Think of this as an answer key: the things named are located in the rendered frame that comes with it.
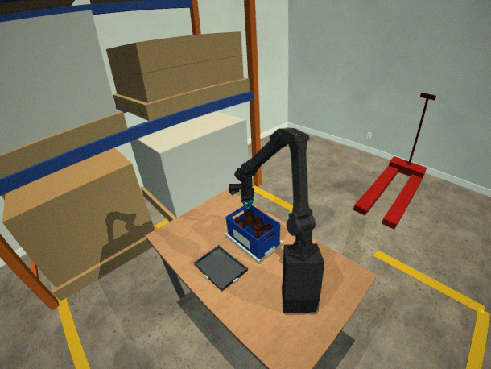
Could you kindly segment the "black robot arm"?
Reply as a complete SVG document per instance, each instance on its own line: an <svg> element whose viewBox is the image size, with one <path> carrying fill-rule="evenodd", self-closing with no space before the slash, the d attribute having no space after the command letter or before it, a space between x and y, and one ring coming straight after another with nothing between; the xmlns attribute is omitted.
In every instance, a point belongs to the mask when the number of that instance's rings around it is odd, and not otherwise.
<svg viewBox="0 0 491 369"><path fill-rule="evenodd" d="M284 129L288 130L285 131ZM293 185L293 208L287 220L287 230L295 236L294 246L288 256L306 261L317 247L312 242L312 230L316 220L308 204L307 190L307 141L309 135L296 128L279 128L271 136L270 141L250 160L246 161L234 173L241 184L229 184L229 193L234 195L241 190L241 196L247 196L247 189L252 186L252 176L274 154L286 145L291 151L291 170ZM279 143L283 142L283 143ZM272 145L272 144L275 145ZM239 172L240 170L240 172ZM241 175L241 176L240 176ZM243 187L244 188L243 188ZM307 232L308 231L308 232ZM314 249L313 249L314 246Z"/></svg>

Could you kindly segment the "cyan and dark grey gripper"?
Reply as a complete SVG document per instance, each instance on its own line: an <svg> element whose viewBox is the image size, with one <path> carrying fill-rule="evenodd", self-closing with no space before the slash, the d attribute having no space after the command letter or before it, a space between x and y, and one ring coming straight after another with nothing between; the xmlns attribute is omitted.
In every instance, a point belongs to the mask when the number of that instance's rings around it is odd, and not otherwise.
<svg viewBox="0 0 491 369"><path fill-rule="evenodd" d="M245 188L245 189L247 189L247 196L241 196L241 203L247 209L250 209L250 206L254 203L254 200L253 200L253 198L254 198L254 188L252 186L250 186L249 188ZM250 203L249 207L247 207L246 202L247 203Z"/></svg>

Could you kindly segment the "blue bottle crate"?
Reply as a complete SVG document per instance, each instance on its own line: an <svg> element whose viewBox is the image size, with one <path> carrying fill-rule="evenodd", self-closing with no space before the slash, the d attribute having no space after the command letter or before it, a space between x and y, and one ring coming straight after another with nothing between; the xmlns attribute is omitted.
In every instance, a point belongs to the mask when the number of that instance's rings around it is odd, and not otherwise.
<svg viewBox="0 0 491 369"><path fill-rule="evenodd" d="M231 214L227 215L226 218L226 223L227 223L227 230L228 230L228 235L231 236L233 239L235 239L238 243L240 243L246 250L248 250L250 253L252 253L254 256L256 256L258 259L261 259L265 256L265 253L271 249L273 246L277 247L279 244L280 240L280 225L279 222L268 216L267 214L263 213L261 210L257 209L254 206L250 207L251 213L254 215L254 218L260 217L261 221L264 223L264 226L266 228L266 224L270 223L272 225L271 230L269 230L267 233L262 235L263 230L260 232L261 236L260 238L256 239L255 236L255 231L253 229L253 223L249 226L247 226L245 223L244 224L244 229L242 229L238 224L235 223L235 218L233 219L233 216L239 214L241 211L244 210L244 213L241 214L239 217L239 221L243 223L243 218L246 215L246 211L248 210L245 206L242 206L240 209L235 210ZM252 229L251 229L252 228ZM249 233L248 233L249 232ZM274 234L266 239L270 234ZM253 235L253 236L252 236ZM263 242L263 239L265 242Z"/></svg>

